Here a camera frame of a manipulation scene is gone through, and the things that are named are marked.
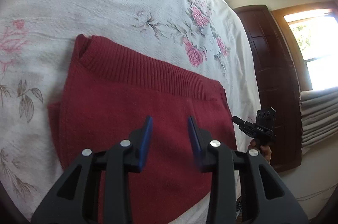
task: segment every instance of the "bed sheet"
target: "bed sheet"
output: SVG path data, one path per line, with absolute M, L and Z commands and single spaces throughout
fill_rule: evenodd
M 47 105 L 60 99 L 81 33 L 218 80 L 231 113 L 255 119 L 251 49 L 224 0 L 0 0 L 0 179 L 28 219 L 62 173 Z M 245 151 L 250 139 L 237 125 L 235 134 Z M 208 202 L 173 223 L 205 222 Z

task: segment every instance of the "red sweater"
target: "red sweater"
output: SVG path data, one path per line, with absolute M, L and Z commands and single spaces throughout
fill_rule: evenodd
M 129 175 L 132 215 L 136 224 L 165 224 L 210 191 L 211 175 L 192 166 L 188 116 L 236 149 L 224 89 L 107 38 L 79 35 L 62 100 L 49 106 L 62 167 L 85 148 L 109 149 L 141 128 L 147 115 L 153 117 L 153 136 L 143 172 Z

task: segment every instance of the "wooden window frame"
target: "wooden window frame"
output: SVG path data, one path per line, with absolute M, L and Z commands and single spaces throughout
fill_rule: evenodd
M 300 91 L 312 90 L 310 74 L 308 66 L 306 65 L 303 55 L 301 54 L 297 40 L 293 35 L 292 30 L 289 27 L 289 24 L 285 21 L 284 16 L 294 14 L 297 12 L 310 11 L 315 9 L 326 9 L 326 8 L 332 9 L 332 12 L 335 14 L 338 13 L 338 6 L 334 2 L 318 2 L 318 3 L 302 4 L 271 11 L 289 48 L 296 69 Z

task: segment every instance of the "person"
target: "person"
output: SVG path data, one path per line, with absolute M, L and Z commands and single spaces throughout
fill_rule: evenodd
M 251 150 L 251 149 L 258 150 L 255 147 L 256 147 L 256 141 L 255 141 L 255 139 L 253 139 L 253 140 L 251 140 L 250 145 L 248 146 L 248 150 Z M 264 156 L 266 161 L 268 161 L 268 163 L 270 164 L 271 154 L 272 154 L 270 147 L 269 146 L 261 146 L 261 150 L 262 150 L 262 155 Z

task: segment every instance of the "dark brown wooden panel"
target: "dark brown wooden panel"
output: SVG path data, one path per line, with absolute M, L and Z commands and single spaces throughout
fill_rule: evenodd
M 295 67 L 284 39 L 265 5 L 234 9 L 251 47 L 262 108 L 277 111 L 277 142 L 271 165 L 286 171 L 301 163 L 301 115 Z

